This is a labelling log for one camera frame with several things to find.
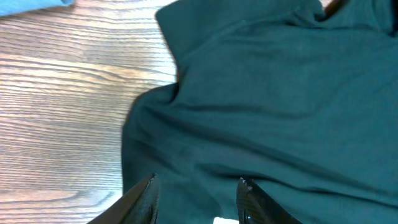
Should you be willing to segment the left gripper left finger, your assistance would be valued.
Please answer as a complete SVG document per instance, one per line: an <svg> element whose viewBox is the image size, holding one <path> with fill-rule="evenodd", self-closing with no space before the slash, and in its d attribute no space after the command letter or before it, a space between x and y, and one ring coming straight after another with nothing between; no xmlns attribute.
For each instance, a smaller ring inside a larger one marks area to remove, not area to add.
<svg viewBox="0 0 398 224"><path fill-rule="evenodd" d="M151 174L88 224L156 224L159 212L159 179Z"/></svg>

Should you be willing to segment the black t-shirt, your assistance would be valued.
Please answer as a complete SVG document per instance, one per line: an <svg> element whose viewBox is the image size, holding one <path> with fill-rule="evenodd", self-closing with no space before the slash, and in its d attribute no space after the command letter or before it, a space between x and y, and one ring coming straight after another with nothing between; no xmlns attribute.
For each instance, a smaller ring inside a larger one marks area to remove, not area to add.
<svg viewBox="0 0 398 224"><path fill-rule="evenodd" d="M235 219L255 182L302 223L397 222L397 2L183 0L156 14L177 83L140 96L123 189L160 223Z"/></svg>

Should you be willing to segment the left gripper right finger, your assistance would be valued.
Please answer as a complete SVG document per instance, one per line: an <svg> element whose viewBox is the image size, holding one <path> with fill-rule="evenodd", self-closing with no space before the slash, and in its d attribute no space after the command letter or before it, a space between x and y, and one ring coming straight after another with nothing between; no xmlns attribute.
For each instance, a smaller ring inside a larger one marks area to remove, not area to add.
<svg viewBox="0 0 398 224"><path fill-rule="evenodd" d="M236 205L240 224L302 224L252 179L240 178Z"/></svg>

